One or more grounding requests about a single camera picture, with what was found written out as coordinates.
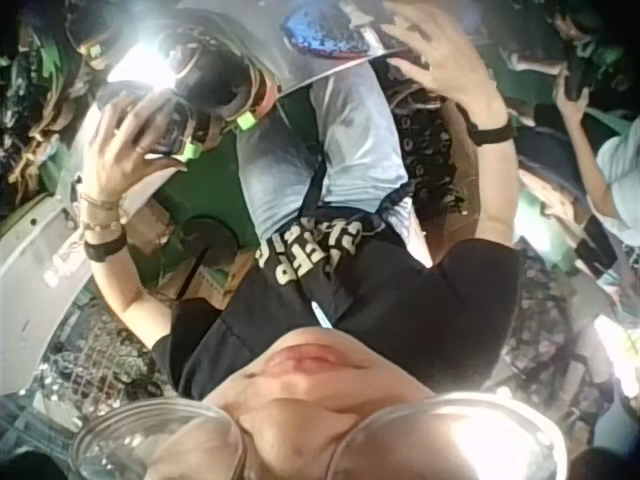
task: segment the black bracelet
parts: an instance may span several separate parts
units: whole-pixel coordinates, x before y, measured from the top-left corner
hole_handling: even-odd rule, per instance
[[[127,232],[122,227],[122,233],[118,238],[101,245],[92,245],[91,243],[84,242],[84,251],[87,253],[87,258],[95,263],[104,263],[107,258],[112,257],[116,253],[121,252],[127,246]]]
[[[471,121],[469,113],[460,105],[457,107],[467,124],[469,138],[471,138],[471,141],[477,147],[508,142],[509,140],[513,140],[516,136],[516,129],[513,128],[510,118],[507,119],[507,124],[504,127],[494,128],[493,130],[480,130],[478,129],[478,126]]]

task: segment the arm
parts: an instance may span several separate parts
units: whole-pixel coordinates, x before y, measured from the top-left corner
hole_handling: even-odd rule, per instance
[[[497,92],[493,95],[493,99],[487,95],[491,106],[469,114],[481,130],[500,128],[509,119],[504,102]],[[514,142],[478,148],[478,175],[481,207],[476,238],[512,246],[520,196]]]
[[[131,107],[126,96],[106,107],[85,156],[80,218],[85,240],[91,245],[120,237],[123,227],[119,224],[118,204],[131,187],[155,172],[184,168],[175,159],[145,159],[167,128],[173,108],[168,94],[149,95],[127,115]],[[119,120],[125,116],[116,132]],[[127,248],[104,263],[91,262],[91,269],[106,302],[147,347],[169,334],[171,311],[145,291]]]
[[[562,71],[565,62],[560,60],[528,60],[514,53],[511,56],[511,64],[513,65],[513,70],[516,72],[528,70],[556,76]]]
[[[426,4],[391,4],[389,8],[399,18],[395,25],[382,28],[420,53],[429,69],[401,59],[390,60],[392,65],[427,90],[458,103],[480,129],[507,124],[509,116],[495,82],[455,20]],[[412,31],[412,24],[423,33]],[[514,142],[480,147],[478,165],[482,207],[476,238],[512,246],[519,196]]]
[[[582,118],[589,104],[589,92],[585,90],[577,102],[569,101],[565,95],[566,78],[565,70],[558,76],[554,97],[571,138],[580,176],[595,211],[603,217],[619,219],[610,185],[596,162],[595,154],[582,127]]]

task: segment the denim jeans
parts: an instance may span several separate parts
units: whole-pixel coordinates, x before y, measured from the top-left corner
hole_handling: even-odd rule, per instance
[[[391,111],[369,64],[317,81],[311,87],[327,156],[322,204],[374,213],[382,199],[408,179]],[[260,241],[295,218],[318,159],[274,110],[238,134],[240,181]],[[385,220],[405,240],[410,199]]]

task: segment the glasses lens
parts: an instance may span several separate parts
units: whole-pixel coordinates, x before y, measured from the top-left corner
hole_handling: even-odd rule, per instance
[[[90,480],[230,480],[243,454],[240,431],[225,412],[180,399],[114,410],[87,425],[71,452]]]
[[[338,447],[330,480],[558,480],[562,434],[534,410],[492,395],[451,395],[385,410]]]

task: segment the bright light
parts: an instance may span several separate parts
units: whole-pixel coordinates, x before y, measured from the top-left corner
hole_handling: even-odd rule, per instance
[[[631,341],[629,335],[633,333],[626,332],[624,328],[604,315],[596,319],[595,327],[613,363],[616,376],[620,379],[622,391],[629,398],[640,395],[638,354],[629,348]]]
[[[547,228],[547,221],[538,214],[532,214],[522,202],[516,215],[515,227],[516,235],[526,238],[539,253],[551,250],[551,233]]]
[[[133,47],[109,74],[109,83],[132,80],[161,90],[173,88],[176,76],[167,62],[151,45],[140,43]]]
[[[532,460],[531,440],[507,418],[470,418],[455,425],[453,439],[478,480],[524,480]]]

